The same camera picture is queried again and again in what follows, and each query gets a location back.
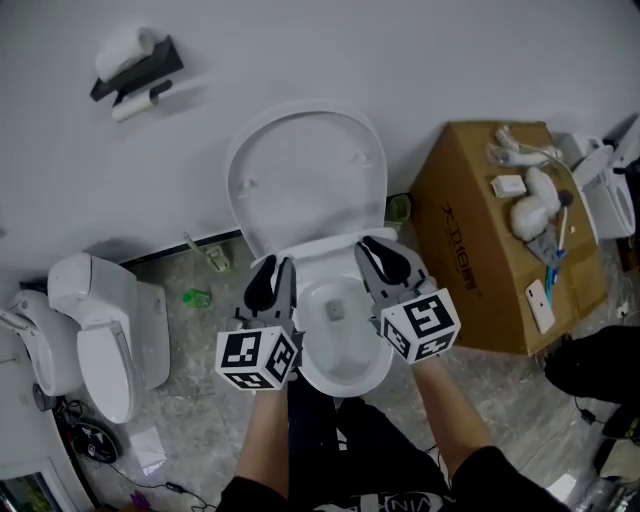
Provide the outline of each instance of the paper roll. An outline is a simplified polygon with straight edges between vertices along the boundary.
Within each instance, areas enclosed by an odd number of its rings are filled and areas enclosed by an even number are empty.
[[[96,57],[96,71],[100,80],[108,82],[153,52],[155,40],[146,28],[123,30],[104,46]]]
[[[121,123],[157,104],[158,96],[152,95],[151,90],[148,90],[122,100],[122,102],[113,107],[111,116]]]

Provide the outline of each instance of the green container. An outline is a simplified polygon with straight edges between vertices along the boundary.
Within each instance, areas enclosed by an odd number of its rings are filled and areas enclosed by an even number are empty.
[[[182,302],[191,308],[206,309],[211,306],[211,294],[196,288],[190,288],[183,295]]]

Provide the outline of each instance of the white cube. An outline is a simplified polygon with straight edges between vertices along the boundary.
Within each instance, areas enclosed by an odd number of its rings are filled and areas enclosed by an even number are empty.
[[[221,332],[216,372],[240,390],[281,389],[297,353],[282,327]]]
[[[448,350],[460,319],[446,288],[382,310],[381,334],[408,362]]]

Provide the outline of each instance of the cardboard box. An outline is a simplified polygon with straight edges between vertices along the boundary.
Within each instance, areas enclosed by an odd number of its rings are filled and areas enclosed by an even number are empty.
[[[574,195],[568,251],[553,288],[556,322],[544,336],[525,288],[543,285],[546,267],[510,230],[518,198],[498,199],[491,180],[522,173],[487,158],[487,143],[505,122],[456,122],[443,130],[411,188],[412,219],[422,258],[438,285],[447,287],[462,322],[458,345],[531,355],[569,331],[607,298],[600,255],[575,184],[566,170],[547,166],[558,190]],[[509,123],[520,142],[552,144],[544,123]],[[569,233],[569,227],[575,231]]]

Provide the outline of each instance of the black shirt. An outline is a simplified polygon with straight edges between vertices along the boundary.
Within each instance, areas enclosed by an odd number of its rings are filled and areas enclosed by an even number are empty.
[[[274,490],[235,477],[222,493],[218,512],[287,511],[287,500]],[[481,448],[458,468],[451,489],[443,491],[442,481],[426,478],[413,491],[380,492],[351,495],[344,493],[330,502],[313,507],[326,512],[434,512],[437,510],[479,511],[545,511],[567,512],[568,509],[546,490],[522,476],[495,447]]]

